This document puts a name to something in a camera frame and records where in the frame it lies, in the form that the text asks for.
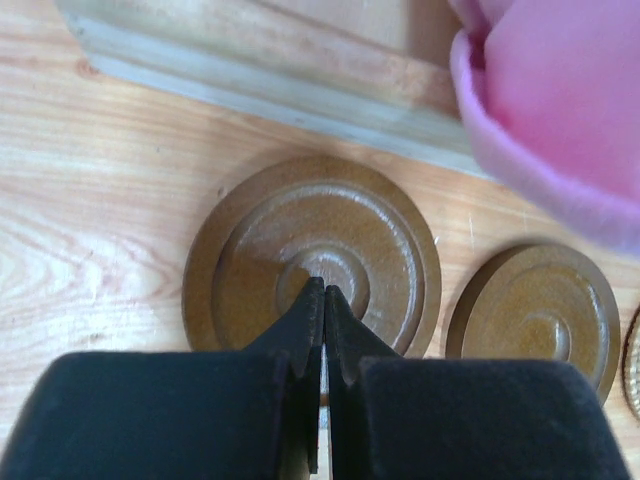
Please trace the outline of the woven rattan coaster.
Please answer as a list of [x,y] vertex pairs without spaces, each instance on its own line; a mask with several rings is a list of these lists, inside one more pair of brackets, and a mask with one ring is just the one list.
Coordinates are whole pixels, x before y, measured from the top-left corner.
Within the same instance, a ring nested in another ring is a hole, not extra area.
[[634,311],[623,337],[621,380],[626,405],[639,421],[639,308]]

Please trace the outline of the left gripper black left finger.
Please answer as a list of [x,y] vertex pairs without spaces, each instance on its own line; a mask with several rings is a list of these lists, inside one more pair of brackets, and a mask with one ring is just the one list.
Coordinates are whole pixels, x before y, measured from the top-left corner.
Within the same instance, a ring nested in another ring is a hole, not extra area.
[[306,479],[318,468],[325,286],[249,346],[76,352],[22,408],[5,479]]

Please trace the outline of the brown round coaster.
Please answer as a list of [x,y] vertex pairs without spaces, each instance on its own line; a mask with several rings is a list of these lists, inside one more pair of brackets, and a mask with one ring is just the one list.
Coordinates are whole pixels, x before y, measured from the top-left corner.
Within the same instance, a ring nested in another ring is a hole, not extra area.
[[354,316],[397,353],[425,354],[442,296],[434,236],[385,175],[329,156],[267,167],[212,209],[183,277],[190,347],[247,346],[313,277],[337,286]]
[[569,363],[601,401],[620,352],[620,314],[609,281],[586,255],[556,243],[515,245],[487,260],[459,296],[445,350],[451,359]]

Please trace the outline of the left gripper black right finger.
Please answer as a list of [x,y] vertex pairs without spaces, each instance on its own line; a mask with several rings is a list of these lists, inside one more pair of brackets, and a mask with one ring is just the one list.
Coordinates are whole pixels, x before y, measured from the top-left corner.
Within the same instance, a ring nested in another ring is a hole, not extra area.
[[625,479],[586,378],[541,360],[408,359],[326,290],[337,479]]

